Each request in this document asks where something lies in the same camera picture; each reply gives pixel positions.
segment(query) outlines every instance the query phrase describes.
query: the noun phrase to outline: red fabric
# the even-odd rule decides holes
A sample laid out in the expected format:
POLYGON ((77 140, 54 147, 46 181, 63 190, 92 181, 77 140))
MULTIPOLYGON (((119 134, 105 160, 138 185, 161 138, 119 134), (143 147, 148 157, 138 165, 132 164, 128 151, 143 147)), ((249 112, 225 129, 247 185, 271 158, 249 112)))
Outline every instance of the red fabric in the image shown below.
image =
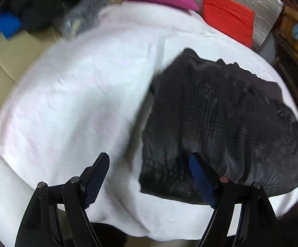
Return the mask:
POLYGON ((254 11, 232 0, 203 0, 202 17, 211 27, 252 47, 254 11))

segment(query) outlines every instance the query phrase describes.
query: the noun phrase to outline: dark grey fabric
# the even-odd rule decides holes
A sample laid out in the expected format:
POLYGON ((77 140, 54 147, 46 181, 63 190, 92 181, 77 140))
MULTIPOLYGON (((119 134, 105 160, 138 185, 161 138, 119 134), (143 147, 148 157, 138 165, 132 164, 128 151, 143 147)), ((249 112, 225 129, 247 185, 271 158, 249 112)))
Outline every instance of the dark grey fabric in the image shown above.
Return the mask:
POLYGON ((64 13, 61 0, 11 0, 10 8, 30 33, 46 28, 64 13))
MULTIPOLYGON (((198 59, 199 62, 201 60, 200 57, 193 56, 193 59, 198 59)), ((228 77, 229 75, 235 77, 237 80, 243 80, 248 86, 255 86, 259 89, 262 89, 269 98, 277 99, 280 102, 283 102, 282 91, 279 88, 279 85, 275 82, 267 82, 261 78, 258 78, 255 74, 250 73, 248 70, 244 70, 239 67, 239 65, 235 62, 234 64, 226 65, 223 60, 219 59, 216 62, 219 65, 221 70, 224 70, 225 75, 228 77)), ((159 87, 159 81, 162 75, 156 75, 153 78, 151 84, 151 91, 155 95, 157 93, 159 87)))
POLYGON ((298 186, 293 112, 248 79, 236 79, 231 67, 238 65, 186 49, 163 72, 142 135, 141 192, 204 203, 189 170, 193 152, 235 183, 260 182, 269 197, 298 186))

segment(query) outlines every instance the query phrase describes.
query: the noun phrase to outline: plastic bag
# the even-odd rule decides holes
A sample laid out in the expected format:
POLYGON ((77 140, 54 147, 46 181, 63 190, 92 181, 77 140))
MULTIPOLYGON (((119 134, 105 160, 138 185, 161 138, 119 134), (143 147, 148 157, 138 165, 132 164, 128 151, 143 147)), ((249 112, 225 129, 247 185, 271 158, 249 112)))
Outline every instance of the plastic bag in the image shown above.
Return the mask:
POLYGON ((110 0, 81 0, 75 7, 55 21, 56 28, 64 39, 70 39, 97 26, 100 22, 99 11, 110 0))

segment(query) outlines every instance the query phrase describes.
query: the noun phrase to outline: beige surface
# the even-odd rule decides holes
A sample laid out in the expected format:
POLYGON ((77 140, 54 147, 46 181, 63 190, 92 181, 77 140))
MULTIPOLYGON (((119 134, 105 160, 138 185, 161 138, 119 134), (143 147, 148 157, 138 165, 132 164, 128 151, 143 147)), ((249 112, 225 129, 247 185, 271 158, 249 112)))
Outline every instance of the beige surface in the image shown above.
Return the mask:
POLYGON ((197 240, 155 241, 146 237, 136 238, 128 236, 125 247, 196 247, 197 244, 197 240))
POLYGON ((32 35, 22 31, 10 40, 0 33, 0 108, 22 74, 58 38, 53 28, 32 35))

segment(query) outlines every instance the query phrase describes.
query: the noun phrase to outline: white fabric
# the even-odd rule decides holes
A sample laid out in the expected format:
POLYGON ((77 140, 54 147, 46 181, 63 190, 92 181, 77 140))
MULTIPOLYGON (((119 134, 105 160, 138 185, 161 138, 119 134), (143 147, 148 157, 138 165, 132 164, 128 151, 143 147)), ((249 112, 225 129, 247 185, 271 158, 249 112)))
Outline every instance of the white fabric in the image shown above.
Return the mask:
MULTIPOLYGON (((65 183, 106 152, 110 169, 97 201, 87 210, 90 221, 137 237, 199 239, 212 214, 209 206, 140 193, 141 128, 150 96, 127 149, 153 75, 190 47, 202 58, 237 62, 277 82, 298 119, 294 101, 264 59, 194 12, 124 2, 102 10, 100 20, 97 29, 46 51, 11 93, 0 112, 0 154, 35 188, 39 181, 65 183)), ((277 215, 297 200, 298 188, 270 198, 277 215)), ((237 206, 229 234, 236 232, 239 211, 237 206)))
POLYGON ((33 189, 0 156, 0 241, 6 247, 14 247, 32 194, 33 189))

